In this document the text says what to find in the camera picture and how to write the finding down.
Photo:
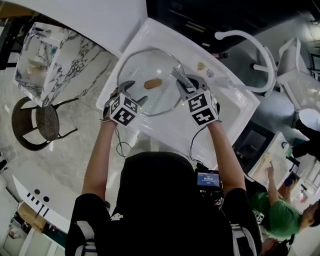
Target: marble floor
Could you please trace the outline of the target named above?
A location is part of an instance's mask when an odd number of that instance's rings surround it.
[[[14,136],[11,125],[12,110],[15,104],[26,95],[12,82],[15,69],[7,68],[6,70],[1,70],[0,150],[4,152],[4,156],[9,160],[9,169],[6,172],[14,173],[18,166],[23,166],[23,163],[29,160],[61,184],[80,194],[88,161],[100,128],[101,112],[96,108],[96,101],[117,61],[115,57],[110,59],[109,67],[103,74],[104,77],[97,81],[85,96],[78,101],[62,105],[57,109],[60,134],[64,135],[74,128],[78,128],[78,131],[64,139],[54,141],[45,149],[37,152],[29,151],[22,147]],[[27,104],[25,105],[26,107],[35,106],[32,101]],[[135,143],[137,134],[121,127],[118,127],[118,130],[121,141],[129,144]],[[44,142],[38,130],[27,134],[25,138],[34,143]],[[120,172],[125,161],[116,151],[118,143],[118,138],[114,134],[106,193],[106,200],[111,203],[111,208],[116,204]]]

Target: brown oval object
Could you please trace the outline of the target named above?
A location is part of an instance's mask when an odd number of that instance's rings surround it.
[[[157,77],[157,78],[151,79],[149,81],[146,81],[144,83],[144,88],[146,88],[147,90],[150,90],[153,88],[157,88],[161,85],[162,85],[162,79]]]

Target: marble table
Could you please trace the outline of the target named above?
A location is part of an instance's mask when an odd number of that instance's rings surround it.
[[[107,70],[110,55],[73,30],[35,22],[16,65],[15,84],[40,107],[59,95],[59,101],[81,97]]]

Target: brown box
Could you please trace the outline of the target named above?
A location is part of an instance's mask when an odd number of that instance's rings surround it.
[[[44,227],[47,223],[46,220],[40,215],[36,217],[37,213],[32,208],[30,208],[25,202],[19,207],[18,214],[26,223],[31,225],[31,227],[33,227],[36,231],[38,231],[39,233],[43,232]]]

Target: scrub brush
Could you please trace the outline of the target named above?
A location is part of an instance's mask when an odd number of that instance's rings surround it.
[[[178,68],[173,67],[172,73],[171,73],[181,84],[185,86],[188,93],[193,93],[197,89],[195,88],[194,84],[186,77],[185,74],[183,74]]]

